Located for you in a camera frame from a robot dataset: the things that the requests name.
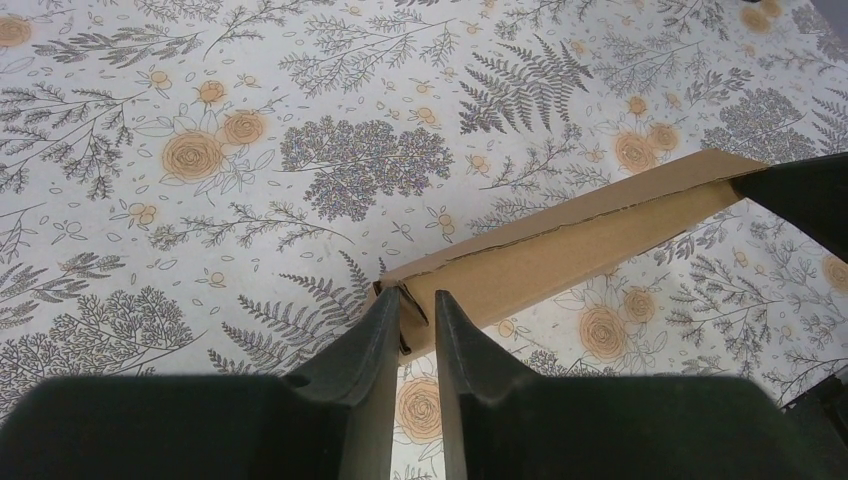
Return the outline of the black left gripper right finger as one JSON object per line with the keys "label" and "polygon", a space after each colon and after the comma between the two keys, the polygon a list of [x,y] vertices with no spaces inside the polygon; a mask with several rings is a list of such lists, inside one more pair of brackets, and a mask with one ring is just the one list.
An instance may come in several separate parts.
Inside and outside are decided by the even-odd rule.
{"label": "black left gripper right finger", "polygon": [[518,388],[540,375],[483,333],[447,290],[435,293],[446,477],[519,479],[520,427],[499,422]]}

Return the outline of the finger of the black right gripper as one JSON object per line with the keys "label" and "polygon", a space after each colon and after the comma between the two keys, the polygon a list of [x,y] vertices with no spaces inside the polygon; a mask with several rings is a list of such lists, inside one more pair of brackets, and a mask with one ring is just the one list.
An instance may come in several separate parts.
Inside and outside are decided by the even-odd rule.
{"label": "finger of the black right gripper", "polygon": [[734,191],[847,260],[847,154],[771,166],[731,181]]}

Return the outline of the brown cardboard box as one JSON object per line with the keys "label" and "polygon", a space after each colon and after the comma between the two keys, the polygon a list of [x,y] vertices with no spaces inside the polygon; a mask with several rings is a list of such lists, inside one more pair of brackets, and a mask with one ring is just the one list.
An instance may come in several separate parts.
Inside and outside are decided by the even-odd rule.
{"label": "brown cardboard box", "polygon": [[399,362],[435,348],[435,293],[485,328],[649,251],[741,200],[735,178],[767,164],[718,149],[681,157],[383,274],[368,305],[401,290]]}

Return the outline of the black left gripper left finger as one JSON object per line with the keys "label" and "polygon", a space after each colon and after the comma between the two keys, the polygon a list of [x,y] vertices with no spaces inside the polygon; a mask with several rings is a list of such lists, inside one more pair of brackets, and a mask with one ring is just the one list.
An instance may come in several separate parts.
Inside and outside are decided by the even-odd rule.
{"label": "black left gripper left finger", "polygon": [[291,478],[389,477],[400,297],[383,290],[354,327],[284,377]]}

